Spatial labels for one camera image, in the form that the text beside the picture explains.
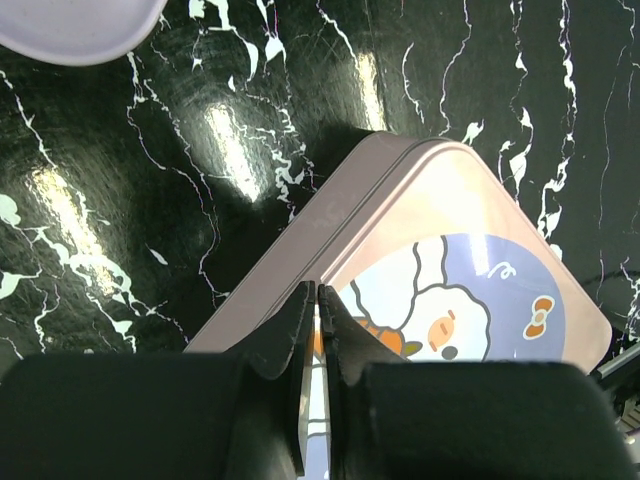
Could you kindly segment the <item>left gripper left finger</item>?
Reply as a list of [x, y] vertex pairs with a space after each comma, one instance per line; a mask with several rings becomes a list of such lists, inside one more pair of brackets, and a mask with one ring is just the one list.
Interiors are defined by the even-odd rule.
[[1, 381], [5, 479], [295, 479], [316, 286], [223, 353], [58, 353]]

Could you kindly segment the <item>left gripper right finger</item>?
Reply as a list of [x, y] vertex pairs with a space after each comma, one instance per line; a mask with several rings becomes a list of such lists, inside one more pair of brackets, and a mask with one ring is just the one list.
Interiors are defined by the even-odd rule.
[[554, 362], [408, 362], [318, 289], [333, 479], [634, 479], [593, 379]]

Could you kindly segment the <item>silver tin lid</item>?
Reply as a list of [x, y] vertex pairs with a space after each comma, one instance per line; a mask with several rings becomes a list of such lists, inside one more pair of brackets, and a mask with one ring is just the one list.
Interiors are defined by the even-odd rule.
[[[466, 146], [411, 150], [329, 268], [351, 317], [408, 362], [554, 362], [590, 377], [606, 317]], [[312, 381], [307, 477], [329, 475], [322, 332]]]

